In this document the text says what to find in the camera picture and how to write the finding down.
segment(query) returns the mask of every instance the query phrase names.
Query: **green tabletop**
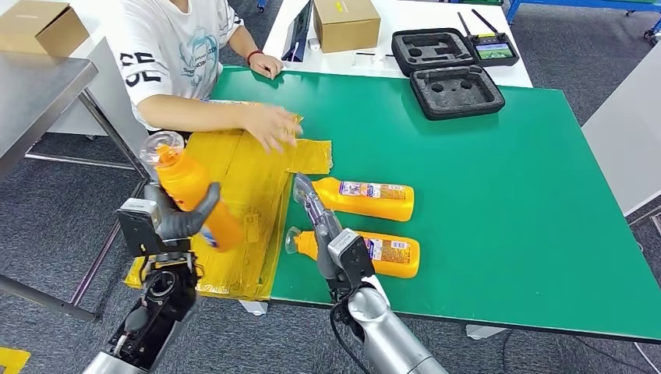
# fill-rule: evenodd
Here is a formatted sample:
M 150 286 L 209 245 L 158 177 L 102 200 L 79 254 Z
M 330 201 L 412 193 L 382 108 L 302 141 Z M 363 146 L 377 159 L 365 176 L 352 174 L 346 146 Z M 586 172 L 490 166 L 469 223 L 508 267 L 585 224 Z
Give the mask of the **green tabletop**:
M 393 310 L 661 340 L 659 286 L 563 93 L 501 90 L 497 114 L 440 122 L 424 118 L 406 79 L 266 82 L 226 69 L 213 98 L 304 115 L 304 137 L 333 142 L 335 178 L 415 189 L 406 223 L 338 213 L 345 227 L 420 242 L 415 278 L 380 276 Z M 289 226 L 311 228 L 293 200 Z M 271 297 L 330 301 L 316 264 L 284 250 Z

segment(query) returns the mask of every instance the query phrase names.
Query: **antenna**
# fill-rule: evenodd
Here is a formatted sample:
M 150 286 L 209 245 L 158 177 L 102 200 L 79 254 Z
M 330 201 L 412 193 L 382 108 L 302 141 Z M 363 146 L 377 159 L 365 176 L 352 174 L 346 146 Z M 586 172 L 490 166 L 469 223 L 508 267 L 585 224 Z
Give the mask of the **antenna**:
M 461 21 L 461 24 L 464 25 L 464 30 L 466 30 L 466 37 L 471 34 L 470 31 L 468 31 L 468 26 L 466 26 L 466 22 L 464 22 L 464 17 L 461 16 L 461 12 L 457 12 L 457 15 L 459 16 L 459 20 Z
M 481 20 L 482 22 L 484 22 L 484 24 L 485 24 L 487 27 L 489 27 L 489 28 L 491 29 L 491 31 L 493 31 L 494 34 L 499 34 L 499 33 L 498 33 L 498 30 L 496 30 L 496 27 L 493 27 L 493 26 L 491 25 L 491 23 L 489 23 L 489 21 L 487 21 L 486 19 L 484 19 L 484 17 L 482 17 L 481 14 L 477 13 L 477 11 L 474 10 L 474 9 L 471 9 L 471 10 L 472 10 L 473 14 L 475 14 L 475 15 L 477 16 L 477 18 L 479 18 L 479 20 Z

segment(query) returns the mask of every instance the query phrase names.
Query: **human hand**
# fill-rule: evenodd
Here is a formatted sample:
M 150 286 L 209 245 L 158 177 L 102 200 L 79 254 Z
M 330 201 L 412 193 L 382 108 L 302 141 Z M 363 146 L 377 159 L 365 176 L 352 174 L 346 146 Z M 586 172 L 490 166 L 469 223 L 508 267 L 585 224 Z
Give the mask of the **human hand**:
M 295 134 L 303 129 L 296 123 L 295 116 L 284 108 L 268 104 L 243 105 L 241 127 L 250 132 L 264 149 L 282 152 L 280 143 L 296 146 Z
M 279 59 L 262 53 L 250 56 L 248 63 L 254 72 L 268 79 L 274 79 L 285 67 Z

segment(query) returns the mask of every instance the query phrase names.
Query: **red bracelet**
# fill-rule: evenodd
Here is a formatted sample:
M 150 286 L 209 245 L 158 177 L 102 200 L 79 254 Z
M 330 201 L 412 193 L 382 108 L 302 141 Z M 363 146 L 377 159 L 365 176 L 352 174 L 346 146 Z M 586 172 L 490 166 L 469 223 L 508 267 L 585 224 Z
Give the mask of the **red bracelet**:
M 253 57 L 254 55 L 263 55 L 264 52 L 260 51 L 259 49 L 250 52 L 250 55 L 246 57 L 246 61 L 248 62 L 248 66 L 250 66 L 250 58 Z

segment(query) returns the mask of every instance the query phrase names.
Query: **orange bottle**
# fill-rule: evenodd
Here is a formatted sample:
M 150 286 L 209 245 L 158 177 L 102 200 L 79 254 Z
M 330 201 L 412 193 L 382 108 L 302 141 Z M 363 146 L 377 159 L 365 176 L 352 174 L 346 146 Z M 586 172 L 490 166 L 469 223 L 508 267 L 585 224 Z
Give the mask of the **orange bottle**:
M 406 222 L 411 219 L 415 195 L 407 185 L 341 182 L 323 178 L 312 182 L 321 202 L 332 210 Z
M 418 241 L 398 236 L 356 231 L 365 239 L 376 273 L 392 277 L 413 278 L 420 266 Z M 314 231 L 290 228 L 285 238 L 287 253 L 302 253 L 316 261 L 318 247 Z
M 140 158 L 154 166 L 165 191 L 184 211 L 197 206 L 212 182 L 207 169 L 188 156 L 184 139 L 173 131 L 157 132 L 147 138 Z M 243 241 L 243 228 L 219 201 L 200 232 L 207 243 L 219 251 L 227 251 Z

